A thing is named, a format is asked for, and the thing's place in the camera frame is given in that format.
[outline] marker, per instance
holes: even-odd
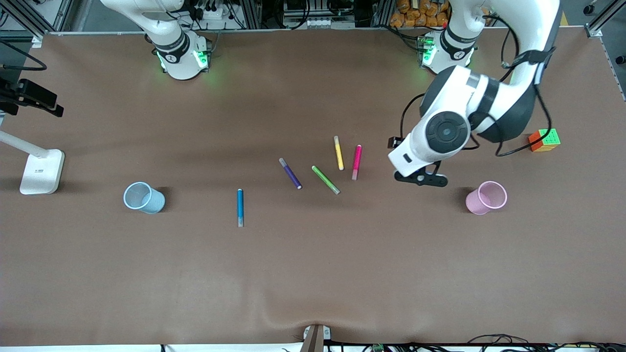
[[[237,190],[237,226],[244,226],[244,190]]]
[[[352,181],[356,181],[357,176],[359,175],[359,166],[361,165],[361,145],[356,146],[356,150],[354,151],[354,163],[352,164]]]
[[[311,167],[311,170],[313,170],[313,172],[315,172],[316,175],[319,176],[319,178],[322,179],[322,181],[324,181],[324,183],[328,186],[328,188],[330,188],[335,194],[339,194],[341,192],[334,184],[332,184],[332,182],[328,179],[328,177],[326,177],[326,175],[324,175],[317,168],[317,166],[313,165]]]
[[[302,184],[300,183],[300,181],[298,181],[298,178],[294,175],[294,172],[291,171],[291,168],[289,167],[289,165],[287,165],[287,163],[285,162],[285,159],[280,158],[280,159],[278,159],[278,161],[282,165],[282,168],[285,169],[285,172],[287,172],[287,176],[289,176],[289,178],[291,179],[291,182],[294,183],[295,187],[297,189],[301,189],[302,188]]]
[[[339,136],[335,136],[335,152],[337,153],[337,165],[339,170],[344,169],[344,158],[341,156],[341,146],[339,145]]]

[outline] green led light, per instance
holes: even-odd
[[[433,58],[434,55],[436,53],[436,46],[433,44],[430,49],[426,50],[424,52],[424,59],[422,61],[422,64],[424,65],[430,65],[431,63],[433,63]]]
[[[207,67],[207,54],[205,54],[203,51],[193,51],[193,55],[196,58],[196,61],[198,61],[198,65],[200,67]]]
[[[163,63],[163,58],[161,57],[161,54],[158,51],[156,52],[156,56],[158,60],[161,62],[161,67],[165,70],[165,63]]]

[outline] rubik's cube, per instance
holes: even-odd
[[[547,130],[538,130],[528,137],[528,141],[533,143],[534,141],[541,138],[546,133]],[[557,145],[561,144],[561,140],[558,139],[557,130],[552,128],[550,133],[541,140],[539,143],[533,144],[530,146],[530,150],[533,152],[547,152],[549,150],[553,150]]]

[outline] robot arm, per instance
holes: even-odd
[[[208,69],[206,38],[183,31],[176,20],[161,21],[150,14],[165,14],[183,6],[183,0],[100,0],[106,7],[141,27],[156,48],[163,70],[177,80],[188,80]]]
[[[474,130],[500,142],[519,136],[532,115],[535,85],[553,51],[560,22],[559,0],[450,0],[449,26],[435,38],[429,67],[441,70],[420,105],[422,119],[389,159],[403,177],[452,157]],[[520,55],[509,84],[468,68],[472,48],[485,26],[483,7],[494,10],[517,34]]]

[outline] blue marker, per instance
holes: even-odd
[[[237,190],[237,225],[244,226],[244,190]]]
[[[287,176],[289,176],[289,178],[291,179],[291,182],[294,183],[294,186],[297,189],[302,189],[302,184],[300,184],[300,181],[298,181],[298,178],[295,176],[294,172],[291,171],[291,168],[289,167],[289,165],[287,165],[287,162],[285,162],[285,159],[280,158],[278,159],[278,161],[282,165],[282,168],[285,169],[285,172],[287,173]]]

